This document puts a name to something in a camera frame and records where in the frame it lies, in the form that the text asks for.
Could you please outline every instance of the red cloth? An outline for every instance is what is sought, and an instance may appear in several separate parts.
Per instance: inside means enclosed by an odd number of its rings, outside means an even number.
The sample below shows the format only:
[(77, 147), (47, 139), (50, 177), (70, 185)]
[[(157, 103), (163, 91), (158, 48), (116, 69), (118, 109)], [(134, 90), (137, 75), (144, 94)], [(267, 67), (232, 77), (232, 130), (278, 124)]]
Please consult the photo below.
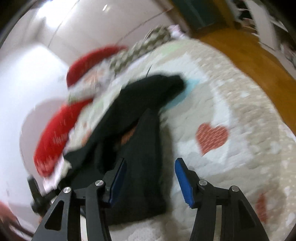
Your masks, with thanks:
[(90, 68), (101, 62), (103, 59), (118, 53), (122, 49), (126, 49), (126, 46), (106, 46), (99, 48), (96, 51), (92, 51), (80, 59), (76, 60), (69, 68), (67, 73), (67, 86), (74, 85)]
[(72, 105), (63, 105), (51, 118), (41, 134), (33, 157), (40, 176), (47, 177), (53, 172), (81, 109), (91, 102), (92, 99), (87, 99)]

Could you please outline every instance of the red heart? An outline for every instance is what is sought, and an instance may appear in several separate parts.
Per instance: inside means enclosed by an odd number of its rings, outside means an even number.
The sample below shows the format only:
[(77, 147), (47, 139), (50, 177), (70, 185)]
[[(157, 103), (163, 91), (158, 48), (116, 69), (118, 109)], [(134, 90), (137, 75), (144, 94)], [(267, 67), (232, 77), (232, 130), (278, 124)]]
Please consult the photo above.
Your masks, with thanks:
[(212, 128), (209, 123), (203, 123), (199, 126), (195, 138), (200, 145), (202, 155), (205, 155), (210, 150), (225, 144), (228, 139), (228, 131), (224, 126)]
[(266, 197), (264, 193), (261, 193), (257, 203), (255, 204), (256, 213), (262, 223), (267, 223), (267, 211), (266, 211)]

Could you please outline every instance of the metal screw head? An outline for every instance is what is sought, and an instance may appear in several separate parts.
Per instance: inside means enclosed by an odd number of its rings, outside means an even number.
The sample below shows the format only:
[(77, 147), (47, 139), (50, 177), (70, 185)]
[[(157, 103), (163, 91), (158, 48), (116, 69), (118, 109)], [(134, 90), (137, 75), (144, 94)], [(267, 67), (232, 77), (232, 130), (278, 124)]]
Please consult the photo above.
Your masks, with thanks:
[(68, 192), (70, 192), (70, 191), (71, 191), (71, 188), (70, 188), (70, 187), (66, 187), (66, 188), (64, 188), (64, 190), (63, 190), (64, 193), (68, 193)]
[(104, 181), (102, 181), (102, 180), (97, 180), (97, 181), (95, 182), (95, 184), (96, 184), (96, 186), (102, 186), (102, 185), (104, 184)]
[(199, 183), (200, 185), (202, 185), (202, 186), (207, 185), (207, 181), (206, 181), (206, 180), (200, 180), (198, 183)]
[(239, 187), (238, 186), (232, 186), (231, 190), (234, 192), (238, 192), (239, 191)]

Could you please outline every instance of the wooden floor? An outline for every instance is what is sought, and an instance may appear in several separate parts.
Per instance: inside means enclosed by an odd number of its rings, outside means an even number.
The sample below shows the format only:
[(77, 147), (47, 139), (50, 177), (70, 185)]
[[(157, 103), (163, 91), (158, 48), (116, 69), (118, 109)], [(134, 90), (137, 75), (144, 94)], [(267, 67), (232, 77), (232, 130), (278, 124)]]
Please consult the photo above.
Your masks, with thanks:
[(283, 121), (296, 134), (296, 81), (277, 58), (261, 48), (257, 37), (225, 28), (198, 38), (226, 54), (241, 71), (257, 82)]

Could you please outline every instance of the mattress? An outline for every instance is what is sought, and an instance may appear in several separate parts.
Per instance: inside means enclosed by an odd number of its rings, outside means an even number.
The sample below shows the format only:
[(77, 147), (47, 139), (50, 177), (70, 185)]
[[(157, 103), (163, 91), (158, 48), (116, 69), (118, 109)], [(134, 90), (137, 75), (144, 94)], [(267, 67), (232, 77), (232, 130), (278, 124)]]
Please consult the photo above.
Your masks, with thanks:
[[(296, 222), (296, 143), (270, 99), (225, 55), (192, 39), (158, 47), (127, 69), (118, 83), (123, 86), (123, 80), (159, 73), (179, 74), (186, 83), (185, 90), (160, 112), (161, 185), (168, 211), (110, 226), (112, 240), (189, 240), (196, 210), (185, 203), (175, 176), (178, 157), (216, 187), (237, 185), (270, 240), (284, 240)], [(216, 222), (214, 240), (219, 240), (219, 206)], [(87, 240), (84, 218), (81, 224), (82, 239)]]

